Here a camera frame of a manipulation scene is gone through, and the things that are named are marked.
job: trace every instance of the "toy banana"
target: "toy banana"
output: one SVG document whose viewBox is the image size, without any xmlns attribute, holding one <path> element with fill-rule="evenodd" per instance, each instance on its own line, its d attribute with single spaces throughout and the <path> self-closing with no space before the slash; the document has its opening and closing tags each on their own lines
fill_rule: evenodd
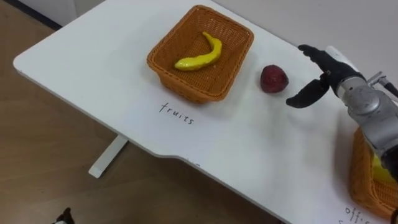
<svg viewBox="0 0 398 224">
<path fill-rule="evenodd" d="M 207 41 L 210 43 L 212 51 L 205 55 L 199 55 L 197 57 L 187 57 L 180 59 L 174 67 L 182 71 L 194 71 L 198 70 L 204 66 L 211 65 L 216 62 L 221 55 L 221 48 L 223 44 L 217 38 L 212 37 L 207 32 L 202 32 L 206 37 Z"/>
</svg>

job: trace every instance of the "brown floor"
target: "brown floor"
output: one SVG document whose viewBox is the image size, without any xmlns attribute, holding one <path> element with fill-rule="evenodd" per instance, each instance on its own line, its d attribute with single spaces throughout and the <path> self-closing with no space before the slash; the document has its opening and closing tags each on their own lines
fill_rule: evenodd
<svg viewBox="0 0 398 224">
<path fill-rule="evenodd" d="M 186 164 L 129 144 L 100 179 L 90 165 L 115 134 L 31 82 L 13 58 L 52 31 L 0 1 L 0 223 L 276 223 Z"/>
</svg>

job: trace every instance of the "wicker basket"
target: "wicker basket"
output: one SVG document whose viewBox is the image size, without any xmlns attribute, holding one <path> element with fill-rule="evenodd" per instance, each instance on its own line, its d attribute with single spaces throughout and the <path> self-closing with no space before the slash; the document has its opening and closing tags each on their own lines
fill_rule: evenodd
<svg viewBox="0 0 398 224">
<path fill-rule="evenodd" d="M 373 179 L 371 149 L 360 130 L 354 135 L 349 193 L 358 205 L 388 220 L 398 207 L 398 185 Z"/>
<path fill-rule="evenodd" d="M 181 58 L 211 51 L 202 32 L 220 39 L 221 57 L 213 65 L 197 71 L 174 68 Z M 206 6 L 194 6 L 152 49 L 147 63 L 164 86 L 195 103 L 220 101 L 228 94 L 254 40 L 246 27 Z"/>
</svg>

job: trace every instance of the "white wall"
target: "white wall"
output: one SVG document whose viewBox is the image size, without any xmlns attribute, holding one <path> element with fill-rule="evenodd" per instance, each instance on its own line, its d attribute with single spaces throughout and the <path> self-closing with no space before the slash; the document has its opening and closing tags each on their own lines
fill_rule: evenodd
<svg viewBox="0 0 398 224">
<path fill-rule="evenodd" d="M 74 0 L 74 1 L 76 6 L 76 13 L 78 16 L 81 16 L 105 0 Z"/>
<path fill-rule="evenodd" d="M 214 1 L 294 45 L 333 45 L 365 77 L 382 70 L 398 85 L 397 0 Z"/>
<path fill-rule="evenodd" d="M 19 0 L 61 26 L 77 18 L 73 0 Z"/>
</svg>

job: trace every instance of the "red apple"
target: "red apple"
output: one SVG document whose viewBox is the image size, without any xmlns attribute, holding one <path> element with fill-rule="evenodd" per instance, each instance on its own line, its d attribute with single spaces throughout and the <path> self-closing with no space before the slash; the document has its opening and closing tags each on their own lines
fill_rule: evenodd
<svg viewBox="0 0 398 224">
<path fill-rule="evenodd" d="M 261 88 L 266 93 L 278 93 L 289 84 L 286 73 L 276 65 L 266 66 L 261 73 Z"/>
</svg>

